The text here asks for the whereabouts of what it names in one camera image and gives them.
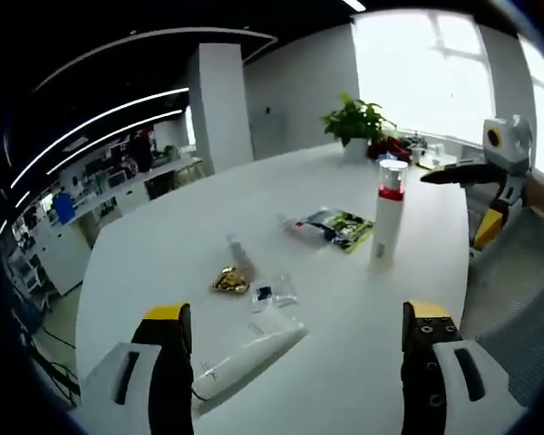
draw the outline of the black ceiling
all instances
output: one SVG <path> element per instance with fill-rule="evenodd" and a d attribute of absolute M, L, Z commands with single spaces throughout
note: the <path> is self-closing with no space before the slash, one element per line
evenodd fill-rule
<path fill-rule="evenodd" d="M 430 7 L 472 14 L 476 21 L 513 32 L 507 20 L 482 0 L 360 0 L 367 11 L 398 7 Z M 135 121 L 183 108 L 188 99 L 149 101 L 116 113 L 70 137 L 29 170 L 12 191 L 20 170 L 54 140 L 110 108 L 178 86 L 189 57 L 200 42 L 242 44 L 246 59 L 267 42 L 255 36 L 221 33 L 153 36 L 112 47 L 87 57 L 47 82 L 45 78 L 89 51 L 134 34 L 181 27 L 248 29 L 277 37 L 274 50 L 300 37 L 345 24 L 355 13 L 341 0 L 146 0 L 63 3 L 41 7 L 16 5 L 7 28 L 3 64 L 8 100 L 5 126 L 12 168 L 1 153 L 0 175 L 11 200 L 28 189 L 41 189 L 47 169 L 64 156 L 64 146 L 84 135 L 90 140 Z"/>

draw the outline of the ceiling light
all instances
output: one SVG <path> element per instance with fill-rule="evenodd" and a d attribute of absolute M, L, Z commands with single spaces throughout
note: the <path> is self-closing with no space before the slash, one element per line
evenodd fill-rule
<path fill-rule="evenodd" d="M 161 98 L 161 97 L 165 97 L 167 95 L 173 95 L 174 93 L 181 93 L 181 92 L 187 92 L 187 91 L 189 91 L 189 88 L 180 88 L 180 89 L 175 89 L 175 90 L 172 90 L 172 91 L 156 93 L 154 95 L 150 95 L 150 96 L 144 97 L 144 98 L 139 98 L 138 100 L 126 102 L 125 104 L 122 104 L 121 106 L 117 106 L 114 109 L 110 109 L 109 111 L 101 113 L 100 115 L 97 115 L 94 118 L 91 118 L 87 122 L 83 122 L 78 127 L 75 127 L 74 129 L 70 130 L 69 132 L 65 133 L 63 136 L 61 136 L 60 138 L 55 140 L 48 147 L 46 147 L 44 150 L 42 150 L 41 153 L 38 154 L 34 159 L 32 159 L 31 162 L 28 163 L 28 165 L 26 165 L 26 167 L 24 169 L 22 169 L 22 172 L 20 172 L 20 174 L 18 174 L 18 177 L 16 177 L 15 180 L 12 182 L 12 184 L 10 185 L 10 189 L 12 189 L 16 185 L 16 183 L 18 183 L 18 181 L 20 181 L 20 179 L 24 176 L 24 174 L 26 172 L 28 172 L 28 170 L 32 166 L 34 166 L 38 160 L 40 160 L 42 157 L 44 157 L 44 154 L 46 154 L 48 151 L 50 151 L 56 145 L 61 143 L 63 140 L 65 140 L 66 138 L 68 138 L 72 134 L 76 133 L 78 130 L 83 129 L 87 125 L 89 125 L 89 124 L 91 124 L 91 123 L 93 123 L 95 121 L 98 121 L 99 119 L 104 118 L 105 116 L 110 115 L 111 113 L 115 113 L 116 111 L 120 111 L 120 110 L 125 109 L 127 107 L 131 107 L 131 106 L 133 106 L 135 104 L 139 104 L 140 102 L 148 102 L 149 100 L 154 100 L 156 98 Z"/>
<path fill-rule="evenodd" d="M 6 224 L 8 223 L 7 220 L 5 220 L 3 223 L 2 223 L 2 226 L 0 227 L 0 235 L 2 234 L 2 232 L 4 231 L 4 228 L 6 228 Z"/>
<path fill-rule="evenodd" d="M 346 4 L 351 6 L 356 12 L 364 12 L 366 11 L 366 7 L 361 2 L 358 2 L 357 0 L 343 0 Z"/>
<path fill-rule="evenodd" d="M 28 190 L 24 195 L 20 198 L 20 200 L 16 203 L 15 208 L 20 207 L 20 204 L 22 204 L 22 201 L 26 199 L 26 197 L 30 195 L 30 190 Z"/>
<path fill-rule="evenodd" d="M 135 122 L 135 123 L 133 123 L 131 125 L 128 125 L 127 127 L 123 127 L 122 129 L 118 129 L 118 130 L 114 131 L 113 133 L 109 133 L 109 134 L 103 136 L 102 138 L 91 142 L 90 144 L 86 145 L 85 147 L 81 148 L 80 150 L 74 152 L 69 157 L 67 157 L 66 159 L 64 159 L 60 163 L 58 163 L 55 167 L 50 169 L 48 172 L 46 172 L 46 175 L 51 175 L 53 172 L 55 172 L 57 169 L 59 169 L 67 161 L 69 161 L 71 159 L 74 159 L 76 156 L 78 156 L 82 152 L 88 150 L 90 147 L 92 147 L 92 146 L 94 146 L 94 145 L 96 145 L 98 143 L 101 143 L 104 140 L 108 140 L 109 138 L 113 137 L 115 134 L 119 134 L 119 133 L 122 133 L 124 131 L 130 130 L 130 129 L 134 128 L 134 127 L 137 127 L 138 125 L 146 124 L 147 122 L 155 121 L 155 120 L 165 118 L 167 116 L 175 115 L 175 114 L 178 114 L 178 113 L 182 113 L 182 112 L 183 111 L 168 111 L 167 113 L 163 113 L 162 115 L 153 116 L 151 118 L 148 118 L 147 120 Z"/>

